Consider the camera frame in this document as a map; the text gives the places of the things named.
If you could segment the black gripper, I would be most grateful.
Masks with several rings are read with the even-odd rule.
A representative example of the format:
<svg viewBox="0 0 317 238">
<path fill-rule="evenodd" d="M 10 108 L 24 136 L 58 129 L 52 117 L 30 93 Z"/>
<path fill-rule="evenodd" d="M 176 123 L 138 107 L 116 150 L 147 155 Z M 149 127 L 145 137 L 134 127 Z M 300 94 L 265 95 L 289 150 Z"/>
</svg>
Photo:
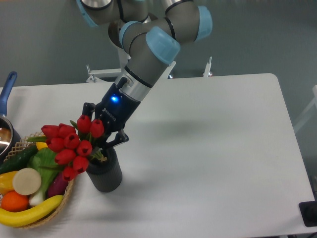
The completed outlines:
<svg viewBox="0 0 317 238">
<path fill-rule="evenodd" d="M 98 104 L 84 103 L 82 115 L 87 116 L 91 121 L 99 119 L 104 125 L 107 135 L 100 143 L 102 149 L 114 148 L 129 141 L 124 127 L 140 103 L 121 92 L 115 83 L 110 86 Z M 116 131 L 114 139 L 110 140 L 111 133 Z"/>
</svg>

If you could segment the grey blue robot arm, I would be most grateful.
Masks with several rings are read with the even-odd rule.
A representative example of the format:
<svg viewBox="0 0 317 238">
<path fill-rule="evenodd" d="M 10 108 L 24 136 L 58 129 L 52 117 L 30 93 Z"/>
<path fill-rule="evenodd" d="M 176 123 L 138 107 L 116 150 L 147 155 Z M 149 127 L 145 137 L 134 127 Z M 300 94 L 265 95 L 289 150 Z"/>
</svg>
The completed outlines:
<svg viewBox="0 0 317 238">
<path fill-rule="evenodd" d="M 96 27 L 118 22 L 120 48 L 129 60 L 96 105 L 85 104 L 83 114 L 100 119 L 104 134 L 97 139 L 102 149 L 126 142 L 127 120 L 171 65 L 181 45 L 201 40 L 212 31 L 211 13 L 192 0 L 164 0 L 165 17 L 151 20 L 144 0 L 79 0 L 87 23 Z"/>
</svg>

